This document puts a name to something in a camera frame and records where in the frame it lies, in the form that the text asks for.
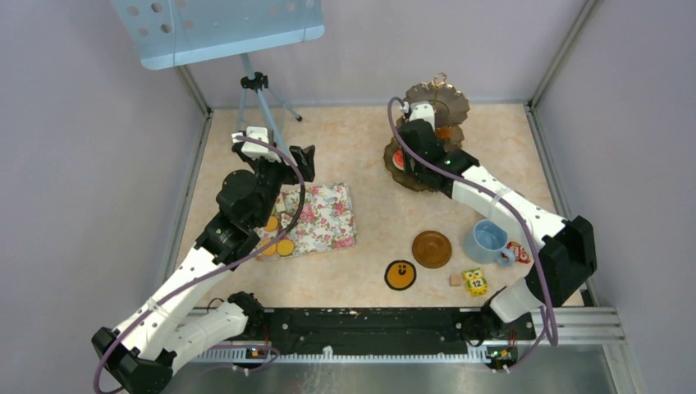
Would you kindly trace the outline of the brown croissant pastry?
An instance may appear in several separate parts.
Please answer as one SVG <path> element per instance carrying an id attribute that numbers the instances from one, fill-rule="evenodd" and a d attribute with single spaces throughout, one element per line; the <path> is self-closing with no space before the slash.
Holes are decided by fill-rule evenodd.
<path id="1" fill-rule="evenodd" d="M 435 135 L 440 140 L 449 140 L 452 138 L 456 129 L 454 126 L 443 126 L 435 130 Z"/>

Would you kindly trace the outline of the red sprinkled donut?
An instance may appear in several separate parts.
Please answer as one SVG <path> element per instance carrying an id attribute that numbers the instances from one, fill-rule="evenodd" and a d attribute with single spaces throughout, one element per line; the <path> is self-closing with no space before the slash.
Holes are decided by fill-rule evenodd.
<path id="1" fill-rule="evenodd" d="M 402 172 L 405 170 L 404 156 L 400 149 L 397 149 L 394 152 L 394 154 L 391 156 L 391 160 L 396 169 Z"/>

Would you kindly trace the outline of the round biscuit cookie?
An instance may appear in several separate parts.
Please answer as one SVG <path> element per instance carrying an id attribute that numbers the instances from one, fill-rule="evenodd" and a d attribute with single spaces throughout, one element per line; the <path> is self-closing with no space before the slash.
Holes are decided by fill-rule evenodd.
<path id="1" fill-rule="evenodd" d="M 279 219 L 275 216 L 271 216 L 268 219 L 268 222 L 267 222 L 266 226 L 264 227 L 264 230 L 266 232 L 274 232 L 279 228 L 279 226 L 280 226 Z"/>

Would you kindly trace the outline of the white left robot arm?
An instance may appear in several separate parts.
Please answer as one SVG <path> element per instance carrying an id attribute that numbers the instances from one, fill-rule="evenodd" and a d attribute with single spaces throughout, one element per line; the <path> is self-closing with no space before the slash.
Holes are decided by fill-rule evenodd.
<path id="1" fill-rule="evenodd" d="M 216 197 L 218 213 L 182 264 L 129 318 L 93 335 L 100 358 L 95 392 L 102 391 L 101 373 L 107 371 L 122 391 L 160 393 L 201 353 L 227 339 L 249 340 L 262 332 L 263 306 L 243 291 L 195 321 L 182 321 L 217 283 L 263 252 L 257 229 L 268 224 L 283 185 L 300 186 L 300 199 L 305 199 L 305 184 L 316 174 L 316 148 L 292 145 L 283 153 L 272 144 L 244 137 L 232 150 L 250 167 L 223 180 Z"/>

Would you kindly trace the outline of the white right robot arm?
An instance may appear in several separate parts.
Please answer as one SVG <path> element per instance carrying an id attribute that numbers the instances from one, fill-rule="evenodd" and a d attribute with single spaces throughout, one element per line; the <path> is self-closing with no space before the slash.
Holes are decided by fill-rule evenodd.
<path id="1" fill-rule="evenodd" d="M 593 225 L 581 216 L 550 213 L 502 184 L 480 161 L 457 149 L 446 151 L 425 120 L 392 129 L 405 156 L 405 171 L 499 226 L 531 255 L 525 277 L 492 295 L 481 326 L 503 338 L 520 316 L 541 306 L 560 307 L 597 270 Z"/>

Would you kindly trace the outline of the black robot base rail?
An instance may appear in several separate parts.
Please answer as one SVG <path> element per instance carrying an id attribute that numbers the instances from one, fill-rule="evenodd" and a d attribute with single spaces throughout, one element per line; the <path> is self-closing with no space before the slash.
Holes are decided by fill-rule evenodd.
<path id="1" fill-rule="evenodd" d="M 339 356 L 467 355 L 484 345 L 535 339 L 531 314 L 502 323 L 479 309 L 445 308 L 276 308 L 251 318 L 231 339 L 276 347 L 281 355 Z"/>

